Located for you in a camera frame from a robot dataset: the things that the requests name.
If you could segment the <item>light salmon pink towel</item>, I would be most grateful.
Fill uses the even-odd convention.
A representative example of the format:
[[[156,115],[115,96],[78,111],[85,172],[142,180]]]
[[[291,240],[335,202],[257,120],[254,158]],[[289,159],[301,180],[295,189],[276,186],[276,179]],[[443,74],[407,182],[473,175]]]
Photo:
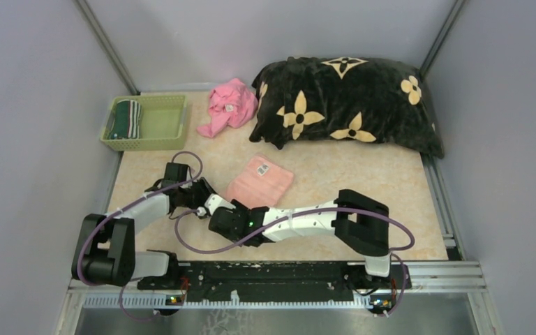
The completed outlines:
[[[275,207],[294,181],[294,173],[256,154],[228,184],[223,198],[248,208]]]

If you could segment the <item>green white striped towel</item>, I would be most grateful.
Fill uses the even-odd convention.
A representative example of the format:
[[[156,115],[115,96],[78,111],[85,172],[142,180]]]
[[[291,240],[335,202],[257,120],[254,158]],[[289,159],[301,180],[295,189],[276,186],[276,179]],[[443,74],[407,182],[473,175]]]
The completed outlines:
[[[140,138],[142,105],[132,99],[120,100],[114,107],[112,127],[108,140],[133,140]]]

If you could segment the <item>black blanket with beige flowers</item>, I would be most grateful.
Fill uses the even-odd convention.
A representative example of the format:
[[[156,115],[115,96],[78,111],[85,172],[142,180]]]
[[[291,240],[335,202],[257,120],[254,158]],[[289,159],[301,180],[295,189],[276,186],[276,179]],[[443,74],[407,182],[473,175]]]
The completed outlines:
[[[445,155],[419,68],[364,57],[288,57],[255,77],[257,122],[249,140],[393,143]]]

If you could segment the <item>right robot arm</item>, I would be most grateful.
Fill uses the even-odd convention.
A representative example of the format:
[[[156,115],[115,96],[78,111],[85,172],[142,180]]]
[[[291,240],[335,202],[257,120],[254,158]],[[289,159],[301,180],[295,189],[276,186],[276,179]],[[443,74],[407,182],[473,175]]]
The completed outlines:
[[[365,258],[365,278],[375,288],[393,276],[389,250],[389,207],[343,189],[336,199],[312,207],[248,208],[210,195],[204,204],[209,229],[245,246],[259,247],[295,237],[335,236]]]

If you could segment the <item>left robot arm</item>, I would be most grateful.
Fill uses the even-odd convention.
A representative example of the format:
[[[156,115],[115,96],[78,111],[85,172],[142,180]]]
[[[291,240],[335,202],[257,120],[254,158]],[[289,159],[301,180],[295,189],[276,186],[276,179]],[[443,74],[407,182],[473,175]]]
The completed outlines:
[[[138,253],[135,235],[177,208],[194,211],[215,194],[209,182],[183,163],[167,163],[165,174],[140,198],[107,214],[84,217],[71,276],[87,285],[124,286],[133,277],[154,277],[165,289],[176,287],[181,270],[166,252]]]

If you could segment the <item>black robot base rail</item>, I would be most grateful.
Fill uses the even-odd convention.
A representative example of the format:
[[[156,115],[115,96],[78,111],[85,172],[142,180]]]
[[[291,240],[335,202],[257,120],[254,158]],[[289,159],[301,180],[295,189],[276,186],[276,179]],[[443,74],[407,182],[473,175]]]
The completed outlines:
[[[140,290],[176,290],[166,301],[257,307],[327,306],[365,303],[391,308],[412,281],[407,267],[394,264],[389,276],[368,275],[362,262],[170,262],[167,273],[137,282]]]

